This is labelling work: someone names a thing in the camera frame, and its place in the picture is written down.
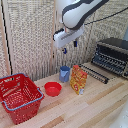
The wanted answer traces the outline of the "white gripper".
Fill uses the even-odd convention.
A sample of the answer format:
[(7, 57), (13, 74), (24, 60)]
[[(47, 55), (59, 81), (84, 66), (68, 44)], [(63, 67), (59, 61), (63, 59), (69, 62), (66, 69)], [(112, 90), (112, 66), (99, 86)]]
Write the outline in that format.
[[(54, 40), (54, 46), (56, 48), (61, 48), (65, 46), (67, 43), (70, 43), (71, 41), (78, 38), (80, 35), (82, 35), (84, 32), (84, 27), (80, 27), (78, 30), (69, 30), (68, 32), (65, 31), (64, 28), (61, 28), (60, 30), (56, 31), (53, 35)], [(74, 41), (74, 47), (78, 46), (78, 41)], [(63, 49), (63, 53), (67, 54), (67, 49)]]

